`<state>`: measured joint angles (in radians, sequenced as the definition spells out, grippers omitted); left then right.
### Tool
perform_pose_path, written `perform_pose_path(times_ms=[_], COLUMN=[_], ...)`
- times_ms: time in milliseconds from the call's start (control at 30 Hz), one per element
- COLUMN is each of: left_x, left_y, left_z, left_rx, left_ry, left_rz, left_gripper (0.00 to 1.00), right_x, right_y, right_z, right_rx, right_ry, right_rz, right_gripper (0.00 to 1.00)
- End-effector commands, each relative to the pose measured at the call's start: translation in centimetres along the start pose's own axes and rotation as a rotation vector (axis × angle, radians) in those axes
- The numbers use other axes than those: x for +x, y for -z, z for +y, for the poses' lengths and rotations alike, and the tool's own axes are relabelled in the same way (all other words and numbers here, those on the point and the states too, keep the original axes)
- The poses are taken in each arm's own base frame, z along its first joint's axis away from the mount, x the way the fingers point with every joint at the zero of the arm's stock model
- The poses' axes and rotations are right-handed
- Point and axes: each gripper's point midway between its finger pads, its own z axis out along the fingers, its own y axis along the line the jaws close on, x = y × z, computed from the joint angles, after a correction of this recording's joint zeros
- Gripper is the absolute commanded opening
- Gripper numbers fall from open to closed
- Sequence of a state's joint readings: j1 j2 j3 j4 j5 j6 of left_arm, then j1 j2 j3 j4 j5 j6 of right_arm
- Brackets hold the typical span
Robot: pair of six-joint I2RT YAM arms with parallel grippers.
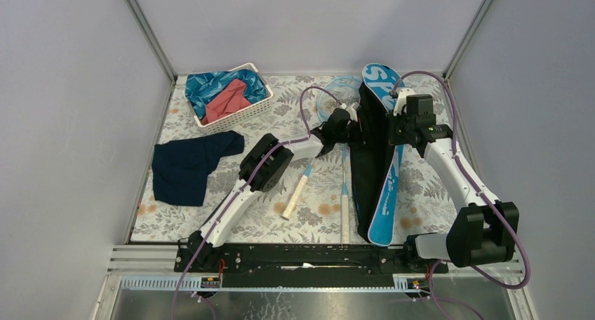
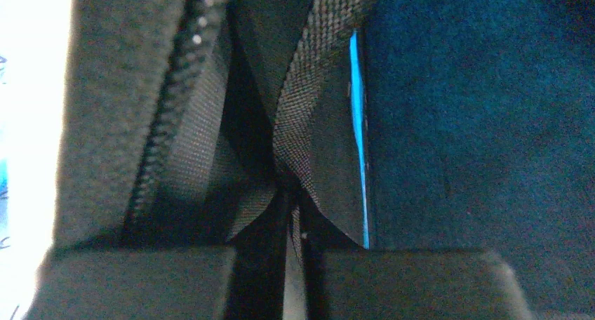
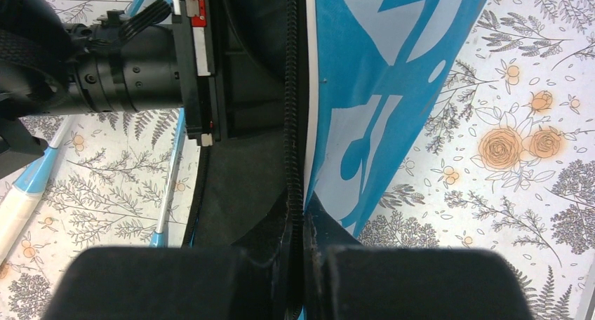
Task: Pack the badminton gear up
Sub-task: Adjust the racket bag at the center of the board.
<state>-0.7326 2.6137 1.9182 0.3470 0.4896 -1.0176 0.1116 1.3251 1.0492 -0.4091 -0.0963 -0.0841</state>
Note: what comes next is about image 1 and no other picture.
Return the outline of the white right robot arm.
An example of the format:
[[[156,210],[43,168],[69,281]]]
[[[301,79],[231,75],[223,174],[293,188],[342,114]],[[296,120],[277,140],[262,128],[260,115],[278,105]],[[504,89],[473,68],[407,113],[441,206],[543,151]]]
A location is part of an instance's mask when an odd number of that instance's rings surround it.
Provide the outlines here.
[[[407,238],[405,268],[420,272],[430,260],[447,260],[457,267],[510,261],[515,252],[510,233],[518,227],[518,208],[501,201],[471,169],[450,126],[436,122],[432,96],[400,88],[391,97],[396,104],[387,115],[389,144],[416,150],[434,169],[457,211],[447,233]]]

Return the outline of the blue racket cover bag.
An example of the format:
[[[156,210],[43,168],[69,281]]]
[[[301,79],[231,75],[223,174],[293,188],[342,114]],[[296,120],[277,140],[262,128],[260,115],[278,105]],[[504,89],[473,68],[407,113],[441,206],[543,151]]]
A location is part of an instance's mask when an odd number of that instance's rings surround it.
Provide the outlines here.
[[[350,147],[352,196],[359,236],[386,247],[393,242],[403,145],[389,144],[388,120],[396,100],[389,94],[400,79],[391,67],[368,63],[361,73],[359,109]]]

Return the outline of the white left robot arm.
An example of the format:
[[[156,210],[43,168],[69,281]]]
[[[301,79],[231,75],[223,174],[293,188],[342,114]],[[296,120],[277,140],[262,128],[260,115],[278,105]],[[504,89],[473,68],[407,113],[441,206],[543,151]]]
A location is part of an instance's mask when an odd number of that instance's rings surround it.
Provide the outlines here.
[[[271,133],[260,138],[240,163],[239,178],[232,190],[209,215],[199,230],[187,238],[191,263],[202,272],[218,261],[216,248],[225,244],[231,228],[262,194],[273,189],[292,161],[314,160],[348,142],[349,125],[357,122],[359,105],[342,105],[305,138],[280,141]]]

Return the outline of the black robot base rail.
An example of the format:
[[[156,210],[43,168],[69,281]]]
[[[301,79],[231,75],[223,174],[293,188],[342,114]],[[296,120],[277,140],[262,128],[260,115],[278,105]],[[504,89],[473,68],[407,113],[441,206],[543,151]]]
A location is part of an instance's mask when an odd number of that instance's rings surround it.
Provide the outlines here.
[[[196,255],[199,243],[178,242],[174,271],[221,275],[225,288],[389,288],[434,264],[401,246],[231,243]]]

